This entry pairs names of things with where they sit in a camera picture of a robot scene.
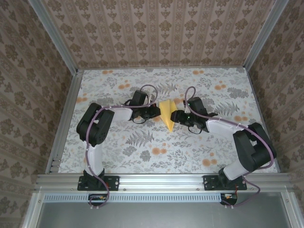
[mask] yellow triangular block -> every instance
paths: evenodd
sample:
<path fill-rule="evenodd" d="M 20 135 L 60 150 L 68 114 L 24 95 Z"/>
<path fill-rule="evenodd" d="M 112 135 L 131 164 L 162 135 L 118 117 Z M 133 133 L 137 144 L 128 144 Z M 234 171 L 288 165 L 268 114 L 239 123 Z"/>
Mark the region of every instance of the yellow triangular block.
<path fill-rule="evenodd" d="M 167 125 L 169 131 L 172 132 L 174 122 L 171 121 L 171 113 L 177 110 L 175 102 L 170 100 L 161 101 L 159 108 L 161 110 L 162 121 Z"/>

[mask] black bracket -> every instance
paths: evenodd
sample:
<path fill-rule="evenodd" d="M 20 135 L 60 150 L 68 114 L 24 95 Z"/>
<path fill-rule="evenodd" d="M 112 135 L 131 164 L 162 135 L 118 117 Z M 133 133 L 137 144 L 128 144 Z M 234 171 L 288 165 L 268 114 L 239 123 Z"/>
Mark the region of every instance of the black bracket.
<path fill-rule="evenodd" d="M 105 170 L 99 177 L 106 183 L 110 191 L 118 191 L 119 189 L 119 176 L 105 176 Z M 91 176 L 86 171 L 84 175 L 79 177 L 78 191 L 106 191 L 105 186 L 94 176 Z"/>
<path fill-rule="evenodd" d="M 242 177 L 238 177 L 227 185 L 223 185 L 219 179 L 219 175 L 205 175 L 203 176 L 203 183 L 205 191 L 216 190 L 247 190 L 247 185 Z"/>

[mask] metal bracket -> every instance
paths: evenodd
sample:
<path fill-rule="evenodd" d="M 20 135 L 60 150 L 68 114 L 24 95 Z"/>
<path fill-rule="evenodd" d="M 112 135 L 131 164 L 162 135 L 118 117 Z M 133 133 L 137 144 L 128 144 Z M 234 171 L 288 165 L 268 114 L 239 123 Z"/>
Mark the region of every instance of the metal bracket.
<path fill-rule="evenodd" d="M 220 184 L 218 175 L 205 175 L 203 176 L 205 191 L 218 191 L 218 190 L 247 190 L 246 182 L 242 178 L 233 180 L 230 186 L 223 187 Z"/>
<path fill-rule="evenodd" d="M 103 180 L 107 184 L 110 191 L 118 191 L 119 189 L 119 176 L 103 176 Z M 86 178 L 84 176 L 79 177 L 78 191 L 106 191 L 105 186 L 92 187 L 88 186 Z"/>

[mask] brown patterned wallpaper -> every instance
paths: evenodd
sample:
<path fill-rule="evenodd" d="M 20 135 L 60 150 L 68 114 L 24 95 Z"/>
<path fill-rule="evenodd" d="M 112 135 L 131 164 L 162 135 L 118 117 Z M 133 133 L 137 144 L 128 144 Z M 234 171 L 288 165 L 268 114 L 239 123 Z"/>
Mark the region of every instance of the brown patterned wallpaper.
<path fill-rule="evenodd" d="M 42 0 L 79 68 L 242 65 L 275 0 Z"/>
<path fill-rule="evenodd" d="M 304 212 L 304 0 L 289 1 L 249 74 Z"/>
<path fill-rule="evenodd" d="M 19 227 L 71 74 L 27 0 L 0 0 L 0 227 Z"/>

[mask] patterned surface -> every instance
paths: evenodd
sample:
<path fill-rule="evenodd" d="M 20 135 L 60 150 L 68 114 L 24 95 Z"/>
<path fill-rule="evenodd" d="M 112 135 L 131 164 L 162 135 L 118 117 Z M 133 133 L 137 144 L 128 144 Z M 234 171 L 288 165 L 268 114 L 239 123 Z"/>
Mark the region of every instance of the patterned surface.
<path fill-rule="evenodd" d="M 187 87 L 194 85 L 208 112 L 243 124 L 260 121 L 243 68 L 86 70 L 59 172 L 82 172 L 86 166 L 85 148 L 76 126 L 89 104 L 123 104 L 144 84 L 158 88 L 158 102 L 172 99 L 179 109 L 183 109 Z M 195 135 L 180 124 L 175 124 L 170 133 L 160 117 L 141 125 L 112 123 L 102 146 L 103 165 L 112 173 L 218 172 L 237 155 L 234 144 L 224 137 L 205 132 Z"/>
<path fill-rule="evenodd" d="M 43 0 L 79 68 L 242 65 L 275 0 Z"/>
<path fill-rule="evenodd" d="M 25 1 L 0 1 L 0 227 L 18 227 L 44 173 L 71 75 Z"/>
<path fill-rule="evenodd" d="M 249 73 L 304 212 L 304 1 L 289 1 Z"/>

